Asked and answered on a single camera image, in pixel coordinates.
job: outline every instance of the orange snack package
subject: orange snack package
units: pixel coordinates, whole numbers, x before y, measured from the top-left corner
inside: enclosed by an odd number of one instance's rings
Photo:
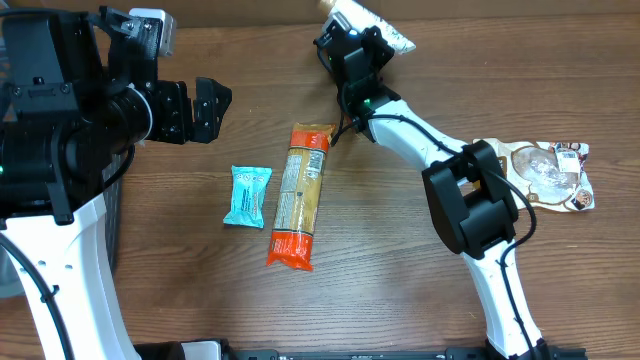
[[[294,269],[313,270],[313,232],[334,128],[335,125],[293,126],[267,266],[277,260]]]

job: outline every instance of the snack package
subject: snack package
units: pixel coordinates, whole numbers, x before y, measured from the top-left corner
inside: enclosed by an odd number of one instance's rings
[[[595,208],[593,188],[584,171],[589,145],[484,139],[498,156],[502,172],[534,207],[571,212]],[[519,209],[525,206],[514,196]]]
[[[267,266],[312,271],[311,247],[324,162],[334,125],[295,124],[273,224]]]
[[[264,228],[262,205],[271,172],[268,168],[231,167],[233,193],[231,211],[223,220],[225,224]]]

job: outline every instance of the brown tabletop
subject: brown tabletop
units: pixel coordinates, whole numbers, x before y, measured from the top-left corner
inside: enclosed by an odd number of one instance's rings
[[[386,83],[426,121],[472,141],[579,141],[596,209],[538,211],[518,249],[545,338],[591,359],[637,359],[640,333],[640,16],[400,22],[418,49]],[[160,78],[233,90],[211,145],[139,147],[125,177],[115,283],[135,343],[226,337],[283,351],[479,346],[485,320],[462,259],[441,243],[419,174],[346,134],[329,151],[312,273],[265,266],[295,122],[339,118],[311,44],[320,25],[181,29]],[[231,165],[273,168],[264,230],[229,228]],[[523,233],[523,212],[517,228]],[[0,301],[0,358],[38,359],[26,300]]]

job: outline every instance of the white ring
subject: white ring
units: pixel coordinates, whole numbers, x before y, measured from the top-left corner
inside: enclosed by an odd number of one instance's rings
[[[128,87],[129,89],[133,90],[133,92],[138,94],[138,96],[140,96],[145,106],[147,107],[147,112],[149,112],[149,131],[147,131],[147,135],[145,135],[144,138],[140,141],[146,140],[149,135],[151,135],[151,129],[153,129],[153,113],[151,112],[151,106],[149,106],[149,102],[147,101],[147,99],[138,90],[136,90],[135,86],[133,86],[133,83],[129,84]]]

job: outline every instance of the teal packet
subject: teal packet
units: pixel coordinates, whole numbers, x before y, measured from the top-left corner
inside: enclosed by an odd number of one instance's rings
[[[231,211],[223,222],[229,225],[244,225],[264,228],[262,205],[272,170],[269,168],[231,166],[233,193]]]

